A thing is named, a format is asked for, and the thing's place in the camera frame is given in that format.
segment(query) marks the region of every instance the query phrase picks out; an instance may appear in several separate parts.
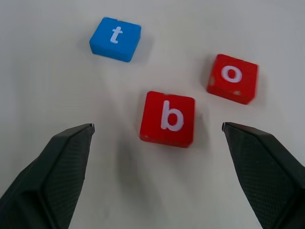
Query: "white table surface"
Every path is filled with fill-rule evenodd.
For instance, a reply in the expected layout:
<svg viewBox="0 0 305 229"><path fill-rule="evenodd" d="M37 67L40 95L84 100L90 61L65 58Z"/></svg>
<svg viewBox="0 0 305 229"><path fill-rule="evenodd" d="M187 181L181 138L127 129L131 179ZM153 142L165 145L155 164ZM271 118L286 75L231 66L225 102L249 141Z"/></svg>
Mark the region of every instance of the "white table surface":
<svg viewBox="0 0 305 229"><path fill-rule="evenodd" d="M272 133L305 164L304 12L304 0L1 1L0 195L53 135L93 122L71 229L260 229L221 125ZM142 26L132 62L91 53L104 16ZM218 53L260 65L249 105L201 85ZM189 149L138 138L149 90L196 100Z"/></svg>

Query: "letter block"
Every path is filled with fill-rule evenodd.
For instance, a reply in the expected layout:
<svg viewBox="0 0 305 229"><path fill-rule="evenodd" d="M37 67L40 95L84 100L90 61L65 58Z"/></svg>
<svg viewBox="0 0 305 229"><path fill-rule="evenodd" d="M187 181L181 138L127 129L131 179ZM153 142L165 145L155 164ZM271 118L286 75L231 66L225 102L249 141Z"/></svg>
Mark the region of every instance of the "letter block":
<svg viewBox="0 0 305 229"><path fill-rule="evenodd" d="M129 62L140 36L140 25L103 18L89 43L94 54Z"/></svg>
<svg viewBox="0 0 305 229"><path fill-rule="evenodd" d="M207 92L241 104L255 97L258 65L219 54L214 63Z"/></svg>
<svg viewBox="0 0 305 229"><path fill-rule="evenodd" d="M193 142L195 100L174 94L147 93L140 139L170 146Z"/></svg>

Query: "red block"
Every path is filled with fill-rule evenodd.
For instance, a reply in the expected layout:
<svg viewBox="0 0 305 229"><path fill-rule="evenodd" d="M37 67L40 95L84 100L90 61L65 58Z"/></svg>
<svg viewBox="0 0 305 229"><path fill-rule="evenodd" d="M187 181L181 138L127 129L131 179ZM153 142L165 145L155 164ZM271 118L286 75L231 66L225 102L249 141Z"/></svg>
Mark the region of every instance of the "red block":
<svg viewBox="0 0 305 229"><path fill-rule="evenodd" d="M186 148L193 142L194 117L193 98L150 91L146 96L140 139Z"/></svg>
<svg viewBox="0 0 305 229"><path fill-rule="evenodd" d="M219 54L214 63L207 92L241 104L255 97L258 65Z"/></svg>

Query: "white letter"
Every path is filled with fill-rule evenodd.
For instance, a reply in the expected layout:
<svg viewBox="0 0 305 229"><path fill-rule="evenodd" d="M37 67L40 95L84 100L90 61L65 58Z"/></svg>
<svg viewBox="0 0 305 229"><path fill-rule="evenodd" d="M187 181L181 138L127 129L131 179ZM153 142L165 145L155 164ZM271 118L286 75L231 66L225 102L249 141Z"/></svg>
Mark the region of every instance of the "white letter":
<svg viewBox="0 0 305 229"><path fill-rule="evenodd" d="M228 75L229 70L233 70L235 72L235 77L234 78L230 78ZM221 76L226 80L229 81L231 83L238 83L239 81L242 80L242 72L234 67L234 66L225 66L222 70L221 70Z"/></svg>
<svg viewBox="0 0 305 229"><path fill-rule="evenodd" d="M112 37L110 38L110 42L111 42L111 43L114 43L114 44L117 44L118 41L117 41L116 39L117 39L119 33L123 33L123 31L121 31L120 26L118 26L118 27L116 27L116 29L113 29L112 32L113 32L113 35L112 35Z"/></svg>
<svg viewBox="0 0 305 229"><path fill-rule="evenodd" d="M177 116L177 122L175 125L170 125L168 123L168 116L170 114L175 114ZM161 118L161 128L165 130L168 128L171 131L179 131L183 126L183 114L178 109L170 109L170 101L165 100L163 103L163 110L162 110L162 118Z"/></svg>

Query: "blue block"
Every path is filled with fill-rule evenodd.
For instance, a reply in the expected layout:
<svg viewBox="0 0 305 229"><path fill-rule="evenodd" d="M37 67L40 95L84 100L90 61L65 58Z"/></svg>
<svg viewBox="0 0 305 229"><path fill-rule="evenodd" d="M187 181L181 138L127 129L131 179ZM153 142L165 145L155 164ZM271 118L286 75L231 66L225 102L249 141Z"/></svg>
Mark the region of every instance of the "blue block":
<svg viewBox="0 0 305 229"><path fill-rule="evenodd" d="M103 18L89 43L94 54L130 62L140 37L140 25Z"/></svg>

